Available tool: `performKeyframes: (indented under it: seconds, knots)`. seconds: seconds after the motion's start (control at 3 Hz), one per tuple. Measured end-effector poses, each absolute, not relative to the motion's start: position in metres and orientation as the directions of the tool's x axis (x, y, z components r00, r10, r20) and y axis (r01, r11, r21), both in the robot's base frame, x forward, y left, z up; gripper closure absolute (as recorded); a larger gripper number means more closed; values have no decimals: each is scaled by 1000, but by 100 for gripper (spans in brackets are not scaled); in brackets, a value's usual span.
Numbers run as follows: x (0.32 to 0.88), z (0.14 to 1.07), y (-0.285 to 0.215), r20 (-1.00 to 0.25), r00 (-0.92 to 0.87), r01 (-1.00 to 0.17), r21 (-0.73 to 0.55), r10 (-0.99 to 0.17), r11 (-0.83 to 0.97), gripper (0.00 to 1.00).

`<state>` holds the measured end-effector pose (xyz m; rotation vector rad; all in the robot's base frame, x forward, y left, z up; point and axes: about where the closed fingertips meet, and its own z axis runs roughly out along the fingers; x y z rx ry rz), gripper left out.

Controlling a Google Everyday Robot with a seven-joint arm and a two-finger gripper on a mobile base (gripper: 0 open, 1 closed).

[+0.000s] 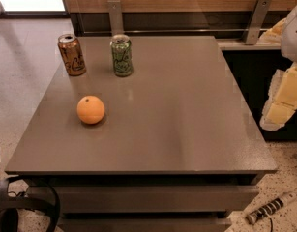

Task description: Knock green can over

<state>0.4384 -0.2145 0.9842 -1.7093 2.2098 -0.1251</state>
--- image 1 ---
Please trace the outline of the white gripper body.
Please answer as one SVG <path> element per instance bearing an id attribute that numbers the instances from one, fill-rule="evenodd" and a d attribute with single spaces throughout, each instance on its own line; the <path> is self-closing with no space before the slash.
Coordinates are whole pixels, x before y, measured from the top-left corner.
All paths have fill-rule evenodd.
<path id="1" fill-rule="evenodd" d="M 297 62 L 297 5 L 285 19 L 281 39 L 282 56 Z"/>

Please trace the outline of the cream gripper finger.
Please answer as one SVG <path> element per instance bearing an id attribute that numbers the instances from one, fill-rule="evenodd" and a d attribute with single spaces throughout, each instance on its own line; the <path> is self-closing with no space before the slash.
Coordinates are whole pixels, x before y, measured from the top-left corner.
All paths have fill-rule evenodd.
<path id="1" fill-rule="evenodd" d="M 297 110 L 297 62 L 286 71 L 276 70 L 268 91 L 268 100 L 262 109 L 260 126 L 266 131 L 276 131 Z"/>
<path id="2" fill-rule="evenodd" d="M 266 30 L 260 37 L 260 44 L 280 44 L 285 19 L 280 20 L 272 28 Z"/>

